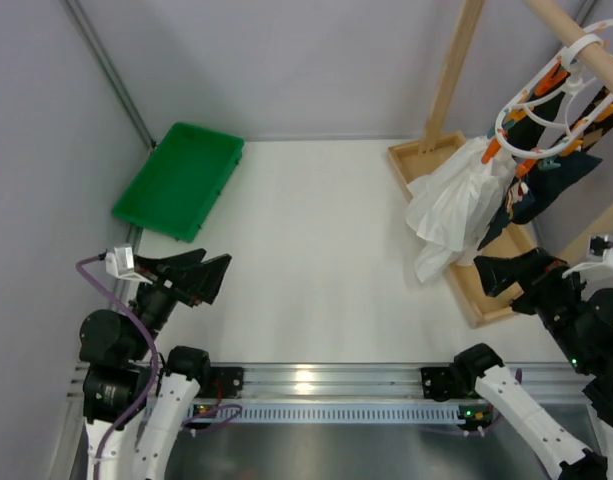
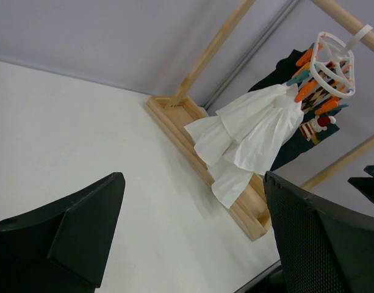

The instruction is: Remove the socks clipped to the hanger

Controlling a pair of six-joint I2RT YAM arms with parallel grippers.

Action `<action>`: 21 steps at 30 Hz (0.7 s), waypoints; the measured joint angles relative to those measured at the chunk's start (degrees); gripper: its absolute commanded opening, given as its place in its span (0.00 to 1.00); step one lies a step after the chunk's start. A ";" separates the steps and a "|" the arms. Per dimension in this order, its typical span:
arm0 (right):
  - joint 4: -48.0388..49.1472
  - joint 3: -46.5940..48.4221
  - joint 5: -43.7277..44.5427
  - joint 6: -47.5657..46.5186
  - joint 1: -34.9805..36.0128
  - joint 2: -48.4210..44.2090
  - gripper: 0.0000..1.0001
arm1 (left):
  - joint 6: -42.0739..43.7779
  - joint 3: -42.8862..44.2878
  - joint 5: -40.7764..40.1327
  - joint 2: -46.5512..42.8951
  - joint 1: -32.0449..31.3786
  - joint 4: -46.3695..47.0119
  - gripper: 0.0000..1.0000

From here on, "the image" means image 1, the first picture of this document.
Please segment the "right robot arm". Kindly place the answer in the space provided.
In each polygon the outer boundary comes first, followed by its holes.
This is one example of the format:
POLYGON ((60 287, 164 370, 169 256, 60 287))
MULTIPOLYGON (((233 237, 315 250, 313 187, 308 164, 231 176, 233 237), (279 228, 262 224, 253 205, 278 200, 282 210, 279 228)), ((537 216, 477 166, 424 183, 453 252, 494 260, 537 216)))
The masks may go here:
POLYGON ((613 241, 592 238, 590 254, 576 265, 543 248, 474 260, 486 295, 520 287, 511 310, 540 320, 564 363, 519 378, 516 367, 479 343, 458 353, 449 366, 457 390, 491 405, 551 479, 613 479, 613 288, 583 293, 589 283, 613 276, 613 241), (546 403, 557 400, 593 410, 599 450, 549 413, 546 403))

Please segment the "white clip hanger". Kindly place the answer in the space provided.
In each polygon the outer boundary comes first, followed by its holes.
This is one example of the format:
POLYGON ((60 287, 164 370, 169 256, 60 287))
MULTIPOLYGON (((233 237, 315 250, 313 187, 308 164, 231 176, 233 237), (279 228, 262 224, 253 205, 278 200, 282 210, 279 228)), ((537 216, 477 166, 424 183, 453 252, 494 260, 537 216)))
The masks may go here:
POLYGON ((605 46, 607 42, 600 34, 610 28, 613 28, 613 19, 586 27, 581 39, 562 47, 506 104, 489 130, 489 145, 481 157, 483 164, 491 162, 497 153, 503 151, 519 160, 515 177, 522 179, 535 167, 557 168, 558 158, 582 149, 583 136, 613 115, 613 93, 606 91, 602 99, 590 105, 589 112, 582 113, 575 121, 569 119, 573 101, 598 84, 597 77, 578 56, 585 47, 605 46), (515 146, 508 136, 511 129, 522 121, 541 131, 556 131, 558 137, 549 148, 515 146))

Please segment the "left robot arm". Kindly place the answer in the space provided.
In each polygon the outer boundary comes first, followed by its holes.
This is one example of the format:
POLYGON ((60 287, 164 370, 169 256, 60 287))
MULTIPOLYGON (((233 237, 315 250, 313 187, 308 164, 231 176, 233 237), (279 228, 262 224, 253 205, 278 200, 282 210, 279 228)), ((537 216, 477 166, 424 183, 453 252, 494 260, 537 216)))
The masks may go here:
POLYGON ((162 479, 179 433, 207 432, 239 416, 239 367, 212 367, 208 352, 157 336, 175 308, 211 305, 232 257, 196 249, 164 258, 120 245, 76 265, 111 306, 88 314, 79 358, 90 479, 162 479))

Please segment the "dark navy sock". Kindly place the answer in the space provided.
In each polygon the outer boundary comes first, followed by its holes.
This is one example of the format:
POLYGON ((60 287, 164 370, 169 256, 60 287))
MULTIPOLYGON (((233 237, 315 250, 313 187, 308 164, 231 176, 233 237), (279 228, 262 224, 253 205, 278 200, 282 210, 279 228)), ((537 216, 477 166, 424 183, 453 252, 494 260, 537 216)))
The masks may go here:
POLYGON ((543 213, 569 187, 576 184, 601 163, 602 159, 575 151, 556 168, 534 167, 520 180, 521 195, 509 207, 510 221, 524 225, 543 213))
POLYGON ((484 238, 479 243, 477 249, 482 250, 493 240, 499 237, 504 229, 511 223, 523 225, 528 222, 527 211, 531 206, 531 201, 523 200, 507 207, 505 203, 499 207, 488 225, 488 230, 484 238))

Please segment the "brown argyle sock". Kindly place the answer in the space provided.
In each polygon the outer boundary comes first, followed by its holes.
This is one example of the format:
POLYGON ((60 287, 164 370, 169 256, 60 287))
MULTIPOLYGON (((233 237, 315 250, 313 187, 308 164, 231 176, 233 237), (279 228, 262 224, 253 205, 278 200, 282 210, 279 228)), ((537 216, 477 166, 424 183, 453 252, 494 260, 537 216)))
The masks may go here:
MULTIPOLYGON (((581 116, 574 124, 577 127, 582 123, 582 120, 589 116, 594 109, 599 106, 608 96, 609 91, 606 87, 602 87, 595 95, 592 101, 583 110, 581 116)), ((572 142, 572 144, 563 150, 560 155, 562 157, 569 156, 575 151, 587 152, 595 146, 610 130, 613 129, 613 101, 602 110, 602 112, 593 120, 592 123, 584 130, 584 132, 572 142)))
MULTIPOLYGON (((544 121, 553 122, 558 116, 565 94, 561 86, 569 74, 561 70, 556 74, 546 74, 527 93, 520 98, 521 103, 540 100, 528 109, 544 121)), ((546 126, 535 122, 522 108, 510 110, 502 121, 505 139, 517 149, 532 150, 536 148, 546 130, 546 126)))

